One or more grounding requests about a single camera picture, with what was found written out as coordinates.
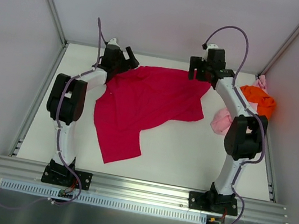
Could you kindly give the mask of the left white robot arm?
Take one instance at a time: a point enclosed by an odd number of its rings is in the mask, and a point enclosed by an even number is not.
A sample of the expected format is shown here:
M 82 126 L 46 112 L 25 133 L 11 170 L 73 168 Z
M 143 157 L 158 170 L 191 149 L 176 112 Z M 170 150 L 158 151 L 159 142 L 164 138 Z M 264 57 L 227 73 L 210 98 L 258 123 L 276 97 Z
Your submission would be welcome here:
M 72 77 L 57 75 L 46 103 L 55 126 L 56 152 L 42 174 L 42 182 L 89 190 L 92 174 L 76 170 L 75 126 L 83 114 L 88 91 L 139 66 L 131 47 L 125 50 L 127 57 L 116 39 L 111 39 L 105 45 L 103 56 L 98 56 L 97 63 L 89 70 Z

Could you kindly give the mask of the magenta t shirt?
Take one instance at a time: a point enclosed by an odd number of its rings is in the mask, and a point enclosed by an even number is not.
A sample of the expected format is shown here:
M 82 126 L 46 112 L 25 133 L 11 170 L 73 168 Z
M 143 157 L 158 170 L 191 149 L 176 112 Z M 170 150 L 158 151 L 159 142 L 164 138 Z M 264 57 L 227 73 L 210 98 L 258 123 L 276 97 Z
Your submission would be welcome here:
M 94 125 L 103 162 L 141 156 L 141 131 L 169 120 L 204 118 L 201 98 L 208 82 L 188 79 L 174 68 L 140 66 L 114 76 L 94 106 Z

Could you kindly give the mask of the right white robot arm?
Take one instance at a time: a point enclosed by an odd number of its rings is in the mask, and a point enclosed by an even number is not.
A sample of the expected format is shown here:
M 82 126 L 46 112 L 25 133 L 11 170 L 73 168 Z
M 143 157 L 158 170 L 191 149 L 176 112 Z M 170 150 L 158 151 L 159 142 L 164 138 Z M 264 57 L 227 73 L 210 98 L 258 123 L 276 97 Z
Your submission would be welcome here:
M 188 207 L 199 211 L 237 214 L 235 185 L 246 164 L 262 152 L 268 119 L 258 115 L 236 85 L 236 75 L 226 68 L 225 50 L 216 44 L 204 44 L 202 57 L 189 60 L 190 80 L 211 84 L 224 101 L 232 118 L 224 138 L 226 159 L 219 177 L 205 193 L 191 191 Z

